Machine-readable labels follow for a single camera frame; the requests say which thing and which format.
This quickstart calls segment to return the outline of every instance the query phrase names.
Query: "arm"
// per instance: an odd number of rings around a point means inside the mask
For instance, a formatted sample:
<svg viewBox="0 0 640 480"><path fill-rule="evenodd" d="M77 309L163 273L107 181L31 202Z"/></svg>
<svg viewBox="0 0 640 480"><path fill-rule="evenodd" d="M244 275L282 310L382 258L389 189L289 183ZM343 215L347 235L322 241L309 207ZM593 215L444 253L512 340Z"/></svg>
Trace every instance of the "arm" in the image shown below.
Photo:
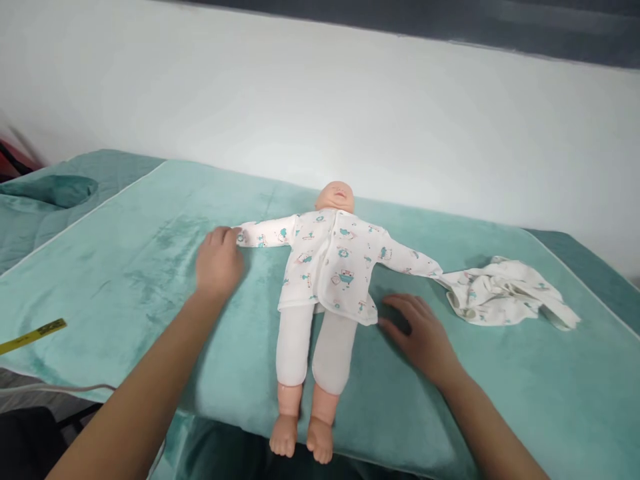
<svg viewBox="0 0 640 480"><path fill-rule="evenodd" d="M191 370L243 272L236 229L207 235L197 288L118 390L60 458L49 480L145 479Z"/></svg>
<svg viewBox="0 0 640 480"><path fill-rule="evenodd" d="M484 476L548 480L487 394L465 372L427 302L412 295L390 295L384 302L400 310L411 326L411 334L404 335L387 319L380 319L381 327L440 390Z"/></svg>
<svg viewBox="0 0 640 480"><path fill-rule="evenodd" d="M241 247L280 247L291 245L295 238L297 215L264 222L246 222L240 225L238 245Z"/></svg>
<svg viewBox="0 0 640 480"><path fill-rule="evenodd" d="M434 259L396 242L388 232L382 234L378 260L391 270L419 277L438 277L442 268Z"/></svg>

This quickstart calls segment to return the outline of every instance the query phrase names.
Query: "doll face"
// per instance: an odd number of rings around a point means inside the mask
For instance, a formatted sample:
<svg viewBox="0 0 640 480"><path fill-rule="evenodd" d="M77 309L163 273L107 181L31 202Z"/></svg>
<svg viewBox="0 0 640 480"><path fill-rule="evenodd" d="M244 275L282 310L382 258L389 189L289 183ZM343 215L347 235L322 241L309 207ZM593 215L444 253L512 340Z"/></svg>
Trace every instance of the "doll face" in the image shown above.
<svg viewBox="0 0 640 480"><path fill-rule="evenodd" d="M353 213L355 198L353 190L344 182L335 181L328 184L315 201L315 209L335 208Z"/></svg>

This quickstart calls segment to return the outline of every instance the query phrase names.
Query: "white wall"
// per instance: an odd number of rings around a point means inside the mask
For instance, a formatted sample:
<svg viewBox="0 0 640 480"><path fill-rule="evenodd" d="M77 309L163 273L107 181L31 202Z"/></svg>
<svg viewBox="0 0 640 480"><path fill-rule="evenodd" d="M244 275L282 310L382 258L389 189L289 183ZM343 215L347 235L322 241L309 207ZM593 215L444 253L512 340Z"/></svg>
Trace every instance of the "white wall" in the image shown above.
<svg viewBox="0 0 640 480"><path fill-rule="evenodd" d="M144 0L0 0L4 125L574 235L640 276L640 74Z"/></svg>

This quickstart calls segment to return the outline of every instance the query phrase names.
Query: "hand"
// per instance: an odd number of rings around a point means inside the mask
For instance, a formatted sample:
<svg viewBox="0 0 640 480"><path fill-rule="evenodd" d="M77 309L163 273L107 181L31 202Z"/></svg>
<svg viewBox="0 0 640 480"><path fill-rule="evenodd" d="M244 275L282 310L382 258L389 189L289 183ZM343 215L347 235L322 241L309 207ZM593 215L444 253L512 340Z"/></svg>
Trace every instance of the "hand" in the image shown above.
<svg viewBox="0 0 640 480"><path fill-rule="evenodd" d="M244 270L235 241L240 228L218 227L209 232L195 261L196 292L226 301Z"/></svg>
<svg viewBox="0 0 640 480"><path fill-rule="evenodd" d="M445 328L422 297L395 294L385 297L383 302L404 315L411 326L411 334L405 335L385 318L379 320L382 330L438 389L446 389L461 375L466 375Z"/></svg>

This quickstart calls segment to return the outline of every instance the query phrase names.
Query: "baby clothes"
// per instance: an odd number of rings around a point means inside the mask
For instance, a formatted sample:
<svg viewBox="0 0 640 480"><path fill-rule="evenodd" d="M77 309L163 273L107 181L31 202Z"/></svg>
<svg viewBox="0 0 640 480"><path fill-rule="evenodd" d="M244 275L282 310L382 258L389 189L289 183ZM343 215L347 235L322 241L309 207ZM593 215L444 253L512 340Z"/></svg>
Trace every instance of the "baby clothes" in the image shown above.
<svg viewBox="0 0 640 480"><path fill-rule="evenodd" d="M436 280L449 290L456 314L475 325L515 325L537 318L540 308L560 330L573 330L580 322L560 292L518 260L494 257L484 268L445 273Z"/></svg>
<svg viewBox="0 0 640 480"><path fill-rule="evenodd" d="M240 225L241 247L291 246L278 310L320 303L327 311L363 325L377 322L369 295L373 266L436 278L438 263L352 213L323 209Z"/></svg>

